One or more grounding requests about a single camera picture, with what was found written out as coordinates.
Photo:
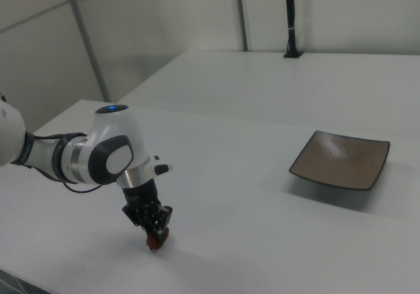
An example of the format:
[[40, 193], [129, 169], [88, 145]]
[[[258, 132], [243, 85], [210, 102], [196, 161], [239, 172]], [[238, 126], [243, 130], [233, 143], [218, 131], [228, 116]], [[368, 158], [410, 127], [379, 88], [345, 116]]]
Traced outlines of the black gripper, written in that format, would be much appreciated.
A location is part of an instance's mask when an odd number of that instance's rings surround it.
[[155, 180], [122, 190], [127, 201], [122, 209], [125, 215], [145, 231], [148, 239], [156, 237], [158, 242], [165, 242], [169, 236], [168, 224], [173, 209], [159, 201]]

